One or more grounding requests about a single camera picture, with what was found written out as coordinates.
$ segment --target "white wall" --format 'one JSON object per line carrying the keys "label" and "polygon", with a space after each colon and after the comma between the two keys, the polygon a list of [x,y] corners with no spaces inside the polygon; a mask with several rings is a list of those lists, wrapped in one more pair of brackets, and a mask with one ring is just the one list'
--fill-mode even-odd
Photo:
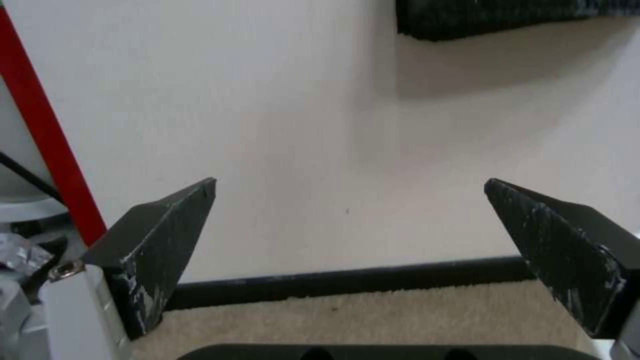
{"label": "white wall", "polygon": [[220,180],[183,281],[515,254],[489,177],[640,227],[637,20],[430,44],[392,1],[5,3],[108,224]]}

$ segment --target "carpet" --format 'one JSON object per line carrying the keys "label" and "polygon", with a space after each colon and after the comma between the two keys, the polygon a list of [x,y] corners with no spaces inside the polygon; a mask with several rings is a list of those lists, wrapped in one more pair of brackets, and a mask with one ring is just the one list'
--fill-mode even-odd
{"label": "carpet", "polygon": [[134,358],[219,343],[547,344],[592,352],[538,281],[289,299],[169,311]]}

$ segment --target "gray metal part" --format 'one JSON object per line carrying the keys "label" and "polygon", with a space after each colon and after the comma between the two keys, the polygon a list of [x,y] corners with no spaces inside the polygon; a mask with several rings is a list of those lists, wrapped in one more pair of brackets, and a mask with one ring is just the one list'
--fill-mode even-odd
{"label": "gray metal part", "polygon": [[53,360],[131,358],[131,348],[113,305],[102,269],[47,281],[38,294],[49,328]]}
{"label": "gray metal part", "polygon": [[0,356],[19,359],[20,328],[31,306],[15,281],[0,280]]}
{"label": "gray metal part", "polygon": [[631,310],[610,355],[612,360],[640,360],[640,302]]}
{"label": "gray metal part", "polygon": [[48,360],[51,358],[44,306],[42,305],[31,307],[31,316],[22,325],[19,354],[20,360]]}

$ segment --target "screw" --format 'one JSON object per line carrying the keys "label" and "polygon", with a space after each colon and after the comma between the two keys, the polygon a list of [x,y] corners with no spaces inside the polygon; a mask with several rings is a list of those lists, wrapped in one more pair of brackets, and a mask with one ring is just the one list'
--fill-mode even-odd
{"label": "screw", "polygon": [[80,260],[67,261],[49,271],[49,281],[56,282],[84,271],[84,263]]}

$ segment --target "dark fabric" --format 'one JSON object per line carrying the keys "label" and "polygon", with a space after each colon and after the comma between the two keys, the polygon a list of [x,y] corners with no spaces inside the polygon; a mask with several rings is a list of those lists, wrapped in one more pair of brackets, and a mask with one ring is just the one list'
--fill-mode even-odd
{"label": "dark fabric", "polygon": [[398,32],[452,40],[544,22],[640,14],[640,0],[396,0]]}

